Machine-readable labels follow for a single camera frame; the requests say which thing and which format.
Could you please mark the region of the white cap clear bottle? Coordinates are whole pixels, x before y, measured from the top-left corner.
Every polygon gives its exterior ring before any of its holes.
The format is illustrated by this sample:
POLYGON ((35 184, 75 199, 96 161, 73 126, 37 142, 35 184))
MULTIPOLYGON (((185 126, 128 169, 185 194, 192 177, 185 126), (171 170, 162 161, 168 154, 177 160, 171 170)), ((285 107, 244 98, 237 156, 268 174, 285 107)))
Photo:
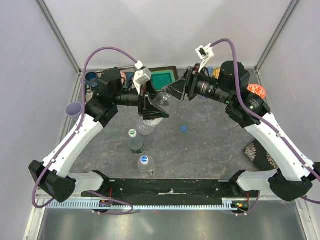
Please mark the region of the white cap clear bottle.
POLYGON ((145 136, 150 135, 162 120, 169 117, 171 96, 160 92, 154 98, 147 98, 141 119, 137 122, 136 130, 145 136))

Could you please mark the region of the blue label plastic bottle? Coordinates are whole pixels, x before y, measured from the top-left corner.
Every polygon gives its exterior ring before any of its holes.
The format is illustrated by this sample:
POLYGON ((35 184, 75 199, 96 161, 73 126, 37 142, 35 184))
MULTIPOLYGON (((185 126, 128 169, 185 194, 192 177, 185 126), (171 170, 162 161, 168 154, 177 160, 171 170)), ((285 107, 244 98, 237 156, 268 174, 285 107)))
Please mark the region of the blue label plastic bottle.
POLYGON ((215 73, 214 68, 212 66, 208 66, 207 67, 207 75, 212 78, 215 76, 214 73, 215 73))

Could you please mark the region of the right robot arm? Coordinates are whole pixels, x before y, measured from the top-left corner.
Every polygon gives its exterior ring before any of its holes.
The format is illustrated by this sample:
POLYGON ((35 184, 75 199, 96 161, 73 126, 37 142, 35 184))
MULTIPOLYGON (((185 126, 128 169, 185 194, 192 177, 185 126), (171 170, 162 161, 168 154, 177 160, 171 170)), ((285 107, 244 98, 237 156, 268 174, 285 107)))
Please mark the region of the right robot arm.
POLYGON ((237 61, 224 62, 218 77, 208 76, 197 63, 162 91, 179 101, 203 96, 225 104, 229 118, 250 133, 277 164, 267 171, 239 171, 229 184, 233 196, 261 191, 272 192, 286 202, 305 199, 312 182, 320 177, 320 164, 308 159, 288 139, 267 103, 247 89, 249 79, 250 73, 237 61))

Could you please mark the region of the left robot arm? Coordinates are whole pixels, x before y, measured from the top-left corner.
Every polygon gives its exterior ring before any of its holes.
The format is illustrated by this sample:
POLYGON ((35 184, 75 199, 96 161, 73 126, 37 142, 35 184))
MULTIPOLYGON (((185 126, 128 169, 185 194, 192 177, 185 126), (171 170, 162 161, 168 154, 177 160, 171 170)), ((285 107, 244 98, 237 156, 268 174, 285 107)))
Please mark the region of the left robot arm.
POLYGON ((35 188, 43 190, 59 203, 75 193, 93 191, 106 196, 110 185, 107 177, 97 170, 71 174, 70 169, 88 143, 100 133, 118 113, 118 106, 138 108, 144 120, 168 118, 169 114, 156 105, 156 91, 151 83, 149 69, 143 67, 134 74, 134 90, 126 90, 117 67, 103 71, 97 79, 98 91, 87 102, 84 111, 65 139, 42 161, 33 160, 29 171, 35 188))

